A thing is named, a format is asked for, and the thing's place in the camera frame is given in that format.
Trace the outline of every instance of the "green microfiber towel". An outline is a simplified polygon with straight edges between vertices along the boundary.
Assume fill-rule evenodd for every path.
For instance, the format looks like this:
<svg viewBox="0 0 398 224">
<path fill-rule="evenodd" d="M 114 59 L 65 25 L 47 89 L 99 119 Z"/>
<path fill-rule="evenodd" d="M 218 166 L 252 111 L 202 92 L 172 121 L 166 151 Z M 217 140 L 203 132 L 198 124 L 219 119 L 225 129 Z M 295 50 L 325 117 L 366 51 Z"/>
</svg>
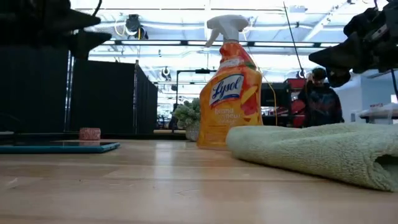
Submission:
<svg viewBox="0 0 398 224">
<path fill-rule="evenodd" d="M 232 128 L 233 156 L 384 191 L 398 191 L 398 125 Z"/>
</svg>

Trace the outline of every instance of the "ceiling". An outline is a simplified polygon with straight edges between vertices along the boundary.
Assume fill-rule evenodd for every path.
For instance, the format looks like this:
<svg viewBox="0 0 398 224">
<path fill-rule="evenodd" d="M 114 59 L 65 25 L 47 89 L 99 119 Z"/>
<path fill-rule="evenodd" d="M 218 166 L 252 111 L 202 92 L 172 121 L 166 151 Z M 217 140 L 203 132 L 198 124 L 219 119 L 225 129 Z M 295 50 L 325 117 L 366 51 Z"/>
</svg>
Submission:
<svg viewBox="0 0 398 224">
<path fill-rule="evenodd" d="M 210 30 L 205 27 L 212 17 L 225 14 L 239 14 L 249 19 L 249 27 L 240 34 L 240 41 L 253 42 L 296 42 L 339 43 L 346 39 L 344 25 L 351 18 L 368 7 L 374 7 L 370 0 L 273 0 L 273 1 L 227 1 L 227 0 L 103 0 L 97 16 L 102 23 L 88 30 L 108 32 L 114 40 L 134 40 L 125 30 L 129 14 L 140 15 L 149 40 L 202 40 L 209 38 Z M 377 2 L 379 7 L 387 4 Z M 98 0 L 71 0 L 72 8 L 92 14 Z M 286 5 L 289 23 L 285 15 Z M 143 71 L 153 82 L 164 82 L 161 70 L 168 67 L 172 80 L 177 70 L 198 68 L 217 69 L 221 56 L 219 46 L 205 49 L 203 46 L 99 46 L 90 53 L 90 60 L 119 61 L 134 63 L 137 59 Z M 269 82 L 282 82 L 295 77 L 300 69 L 294 48 L 291 47 L 246 47 Z M 308 54 L 317 48 L 299 48 L 300 63 L 311 70 L 317 65 L 308 60 Z M 211 75 L 182 73 L 180 80 L 205 82 Z M 186 87 L 184 91 L 198 94 L 200 85 Z M 164 93 L 173 93 L 165 87 Z"/>
</svg>

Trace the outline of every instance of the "orange spray bottle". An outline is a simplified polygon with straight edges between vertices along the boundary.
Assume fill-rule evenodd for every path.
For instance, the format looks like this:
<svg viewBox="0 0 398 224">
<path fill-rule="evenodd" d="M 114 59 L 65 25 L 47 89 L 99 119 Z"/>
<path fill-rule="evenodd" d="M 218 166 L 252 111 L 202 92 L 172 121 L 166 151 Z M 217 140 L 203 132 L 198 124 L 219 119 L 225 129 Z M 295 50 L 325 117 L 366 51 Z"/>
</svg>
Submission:
<svg viewBox="0 0 398 224">
<path fill-rule="evenodd" d="M 207 22 L 212 33 L 206 46 L 210 47 L 219 34 L 224 43 L 220 67 L 200 93 L 200 148 L 226 149 L 229 129 L 262 125 L 262 74 L 239 44 L 239 31 L 248 24 L 245 17 L 238 15 L 218 16 Z"/>
</svg>

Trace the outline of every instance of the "white flower pot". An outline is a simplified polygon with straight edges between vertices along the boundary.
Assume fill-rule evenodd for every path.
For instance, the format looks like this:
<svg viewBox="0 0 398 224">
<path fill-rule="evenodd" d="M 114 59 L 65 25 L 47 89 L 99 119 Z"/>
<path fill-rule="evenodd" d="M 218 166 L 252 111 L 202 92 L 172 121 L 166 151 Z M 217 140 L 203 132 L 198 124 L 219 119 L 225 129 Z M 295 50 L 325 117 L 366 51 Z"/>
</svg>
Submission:
<svg viewBox="0 0 398 224">
<path fill-rule="evenodd" d="M 185 129 L 186 137 L 189 141 L 196 142 L 199 138 L 200 122 L 196 121 Z"/>
</svg>

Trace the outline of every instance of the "person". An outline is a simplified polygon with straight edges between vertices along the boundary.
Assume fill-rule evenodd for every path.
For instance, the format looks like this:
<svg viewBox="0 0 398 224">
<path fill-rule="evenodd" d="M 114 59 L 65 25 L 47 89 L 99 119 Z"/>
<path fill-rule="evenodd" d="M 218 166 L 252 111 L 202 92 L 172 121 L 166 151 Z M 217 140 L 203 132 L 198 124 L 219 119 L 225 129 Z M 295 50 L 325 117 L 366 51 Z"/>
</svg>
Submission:
<svg viewBox="0 0 398 224">
<path fill-rule="evenodd" d="M 340 99 L 336 92 L 325 83 L 325 79 L 325 69 L 313 69 L 305 86 L 298 94 L 298 99 L 305 105 L 304 127 L 344 122 Z"/>
<path fill-rule="evenodd" d="M 172 114 L 175 112 L 177 107 L 178 107 L 178 104 L 174 103 L 173 104 L 173 112 L 172 112 Z M 169 129 L 172 130 L 172 133 L 174 133 L 175 128 L 177 127 L 177 123 L 178 123 L 178 119 L 174 115 L 172 115 L 172 119 L 169 122 Z"/>
</svg>

